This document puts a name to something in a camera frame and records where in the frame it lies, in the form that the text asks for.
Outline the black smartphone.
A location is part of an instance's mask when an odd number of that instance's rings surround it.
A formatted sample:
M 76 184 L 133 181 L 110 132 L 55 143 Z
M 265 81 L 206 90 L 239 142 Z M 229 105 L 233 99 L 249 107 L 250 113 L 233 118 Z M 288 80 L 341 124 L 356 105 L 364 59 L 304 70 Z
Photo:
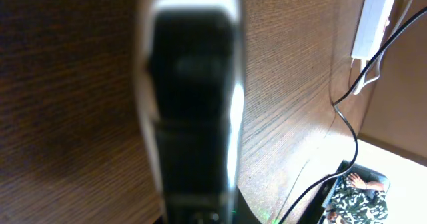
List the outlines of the black smartphone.
M 138 0 L 133 86 L 165 223 L 231 223 L 245 105 L 243 0 Z

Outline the white power strip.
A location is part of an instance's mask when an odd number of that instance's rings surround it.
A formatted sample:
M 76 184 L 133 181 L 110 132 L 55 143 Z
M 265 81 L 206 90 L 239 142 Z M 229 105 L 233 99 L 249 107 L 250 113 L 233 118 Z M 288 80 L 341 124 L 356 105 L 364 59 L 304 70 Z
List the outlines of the white power strip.
M 351 58 L 371 60 L 379 50 L 394 0 L 364 0 Z

